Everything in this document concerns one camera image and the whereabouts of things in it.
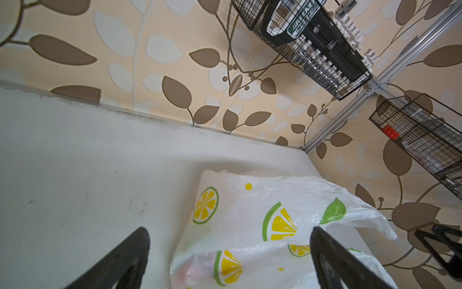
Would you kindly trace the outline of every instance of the lemon slice print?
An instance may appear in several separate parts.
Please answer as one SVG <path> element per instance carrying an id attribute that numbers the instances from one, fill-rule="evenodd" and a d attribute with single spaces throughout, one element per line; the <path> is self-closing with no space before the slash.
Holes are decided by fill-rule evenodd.
<path id="1" fill-rule="evenodd" d="M 218 192 L 214 187 L 208 187 L 197 199 L 194 207 L 193 222 L 204 224 L 215 214 L 218 207 Z"/>
<path id="2" fill-rule="evenodd" d="M 242 265 L 239 260 L 229 251 L 218 251 L 215 258 L 213 274 L 215 281 L 220 286 L 226 286 L 236 282 L 242 273 Z"/>
<path id="3" fill-rule="evenodd" d="M 310 245 L 298 246 L 287 244 L 287 246 L 289 247 L 289 252 L 295 257 L 303 257 L 311 253 Z"/>
<path id="4" fill-rule="evenodd" d="M 281 202 L 275 204 L 263 221 L 263 241 L 284 240 L 295 235 L 297 226 L 290 218 Z"/>

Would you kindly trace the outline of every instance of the red object in basket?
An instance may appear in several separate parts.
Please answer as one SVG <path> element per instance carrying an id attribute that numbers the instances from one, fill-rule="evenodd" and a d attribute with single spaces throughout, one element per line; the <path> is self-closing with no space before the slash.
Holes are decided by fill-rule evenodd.
<path id="1" fill-rule="evenodd" d="M 385 125 L 382 131 L 392 140 L 395 140 L 400 136 L 400 134 L 394 128 L 392 128 L 389 124 Z"/>

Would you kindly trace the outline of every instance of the leaf-patterned wallpaper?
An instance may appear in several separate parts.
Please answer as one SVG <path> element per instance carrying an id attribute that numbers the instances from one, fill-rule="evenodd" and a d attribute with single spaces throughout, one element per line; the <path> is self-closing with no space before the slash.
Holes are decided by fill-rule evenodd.
<path id="1" fill-rule="evenodd" d="M 462 130 L 462 118 L 428 95 L 462 111 L 462 22 L 453 26 L 389 83 L 397 95 L 407 95 L 452 126 Z M 398 239 L 386 240 L 373 230 L 359 229 L 363 239 L 399 288 L 450 289 L 460 283 L 446 276 L 414 236 L 434 223 L 462 226 L 462 201 L 381 132 L 368 118 L 385 100 L 372 97 L 356 117 L 309 154 L 320 174 L 346 187 L 380 210 Z M 449 248 L 433 242 L 449 258 Z"/>
<path id="2" fill-rule="evenodd" d="M 450 3 L 358 0 L 374 74 Z M 0 79 L 280 145 L 302 146 L 358 93 L 332 99 L 230 0 L 4 0 L 0 19 Z"/>

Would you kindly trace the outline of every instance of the white plastic bag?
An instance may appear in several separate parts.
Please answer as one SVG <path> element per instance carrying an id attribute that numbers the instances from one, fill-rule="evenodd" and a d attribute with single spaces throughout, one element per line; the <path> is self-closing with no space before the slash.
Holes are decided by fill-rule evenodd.
<path id="1" fill-rule="evenodd" d="M 306 288 L 317 283 L 314 226 L 341 223 L 396 238 L 382 214 L 344 188 L 313 176 L 268 175 L 202 173 L 170 265 L 172 289 Z"/>

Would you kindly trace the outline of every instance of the metal mesh basket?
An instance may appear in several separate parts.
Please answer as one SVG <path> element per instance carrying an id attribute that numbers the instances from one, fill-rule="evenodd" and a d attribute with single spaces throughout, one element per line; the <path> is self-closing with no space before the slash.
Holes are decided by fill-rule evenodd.
<path id="1" fill-rule="evenodd" d="M 417 99 L 387 99 L 369 119 L 462 200 L 462 133 L 416 103 Z"/>
<path id="2" fill-rule="evenodd" d="M 231 0 L 247 27 L 338 100 L 372 78 L 317 0 Z"/>

